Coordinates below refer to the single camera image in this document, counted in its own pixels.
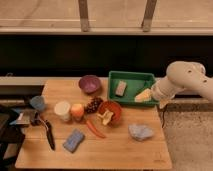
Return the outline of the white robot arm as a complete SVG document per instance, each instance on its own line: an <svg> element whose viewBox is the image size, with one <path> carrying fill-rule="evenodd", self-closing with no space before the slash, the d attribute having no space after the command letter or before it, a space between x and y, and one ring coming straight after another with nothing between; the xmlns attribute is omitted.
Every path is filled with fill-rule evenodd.
<svg viewBox="0 0 213 171"><path fill-rule="evenodd" d="M134 97L136 103L151 99L163 108L176 94L190 90L213 103L213 78L205 75L205 67L198 62L175 61L168 65L166 75Z"/></svg>

